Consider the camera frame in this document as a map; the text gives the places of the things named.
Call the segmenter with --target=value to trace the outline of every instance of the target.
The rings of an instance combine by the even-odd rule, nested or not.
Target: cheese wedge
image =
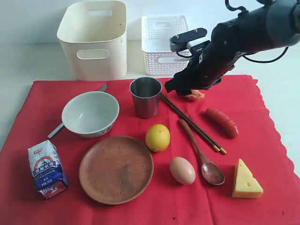
[[[253,177],[243,160],[239,159],[234,170],[233,198],[259,198],[263,189]]]

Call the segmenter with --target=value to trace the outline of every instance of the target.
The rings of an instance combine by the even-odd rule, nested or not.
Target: wooden plate
[[[113,136],[96,143],[83,157],[79,180],[88,196],[116,205],[139,196],[153,175],[147,146],[128,136]]]

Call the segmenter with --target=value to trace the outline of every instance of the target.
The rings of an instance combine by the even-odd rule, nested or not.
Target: egg
[[[195,181],[195,169],[185,158],[174,157],[170,163],[170,171],[180,184],[192,184]]]

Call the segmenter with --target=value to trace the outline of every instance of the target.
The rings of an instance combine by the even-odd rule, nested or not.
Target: stainless steel cup
[[[162,83],[151,77],[140,77],[129,86],[138,117],[148,119],[158,112],[159,94],[163,89]]]

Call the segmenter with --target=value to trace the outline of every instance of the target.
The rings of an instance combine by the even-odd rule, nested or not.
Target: white plastic basket
[[[187,31],[183,15],[142,17],[142,51],[147,75],[174,75],[188,65],[188,61],[182,61],[170,50],[170,38]],[[188,50],[181,54],[190,55]]]
[[[127,73],[126,5],[116,0],[69,6],[57,37],[77,79],[118,80]]]

